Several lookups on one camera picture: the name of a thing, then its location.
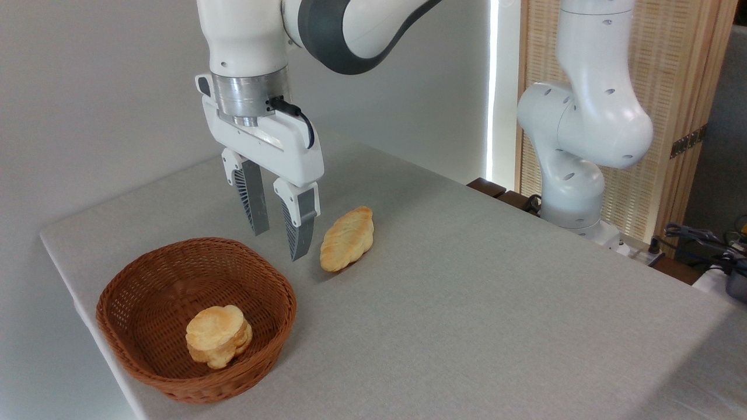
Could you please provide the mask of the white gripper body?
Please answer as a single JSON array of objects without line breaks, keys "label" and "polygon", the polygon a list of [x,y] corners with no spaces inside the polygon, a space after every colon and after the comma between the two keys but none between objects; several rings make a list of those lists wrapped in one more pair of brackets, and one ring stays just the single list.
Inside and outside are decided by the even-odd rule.
[{"label": "white gripper body", "polygon": [[275,111],[259,117],[254,127],[245,127],[219,116],[211,74],[197,75],[195,85],[203,94],[210,133],[222,146],[298,188],[322,177],[324,163],[320,141],[315,140],[314,145],[309,146],[312,127],[301,117]]}]

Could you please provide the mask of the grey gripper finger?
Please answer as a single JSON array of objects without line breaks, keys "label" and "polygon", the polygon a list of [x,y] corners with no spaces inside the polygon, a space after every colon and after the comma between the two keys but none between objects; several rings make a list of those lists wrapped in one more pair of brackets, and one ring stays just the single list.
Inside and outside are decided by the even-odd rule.
[{"label": "grey gripper finger", "polygon": [[261,167],[229,148],[221,153],[229,184],[236,188],[250,227],[256,236],[270,228]]},{"label": "grey gripper finger", "polygon": [[318,185],[312,183],[298,188],[283,178],[277,178],[273,190],[282,201],[291,260],[299,260],[309,252],[315,218],[320,215]]}]

